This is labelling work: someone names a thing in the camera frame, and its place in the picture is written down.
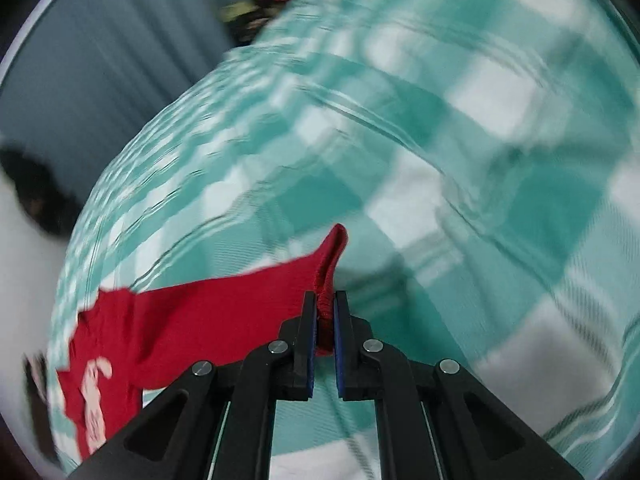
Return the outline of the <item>pile of colourful clothes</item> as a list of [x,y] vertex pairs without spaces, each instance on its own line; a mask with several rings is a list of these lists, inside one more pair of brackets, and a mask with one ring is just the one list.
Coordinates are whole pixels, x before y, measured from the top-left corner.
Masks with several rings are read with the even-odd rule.
[[274,20],[291,0],[241,0],[220,9],[235,47],[251,44],[260,31]]

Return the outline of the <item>blue-grey curtain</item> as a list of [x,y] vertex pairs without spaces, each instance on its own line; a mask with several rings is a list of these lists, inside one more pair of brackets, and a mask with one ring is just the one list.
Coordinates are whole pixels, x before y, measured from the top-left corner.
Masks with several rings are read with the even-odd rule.
[[105,167],[231,48],[239,0],[44,0],[1,64],[1,136],[86,200]]

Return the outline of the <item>red knit sweater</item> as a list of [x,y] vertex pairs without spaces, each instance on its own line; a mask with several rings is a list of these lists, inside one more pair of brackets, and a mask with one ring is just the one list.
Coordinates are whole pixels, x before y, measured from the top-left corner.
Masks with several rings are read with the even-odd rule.
[[168,386],[195,362],[241,361],[275,340],[302,312],[306,292],[317,298],[317,351],[331,352],[334,271],[347,240],[337,224],[314,252],[276,266],[148,292],[99,292],[79,312],[68,364],[56,372],[81,458],[141,411],[143,391]]

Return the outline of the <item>teal plaid bed quilt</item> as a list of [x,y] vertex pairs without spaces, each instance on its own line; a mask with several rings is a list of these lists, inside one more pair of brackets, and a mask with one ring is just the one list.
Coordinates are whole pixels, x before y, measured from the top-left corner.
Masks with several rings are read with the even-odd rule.
[[639,433],[639,46],[608,0],[296,0],[151,119],[82,212],[48,358],[101,288],[348,232],[335,283],[585,478]]

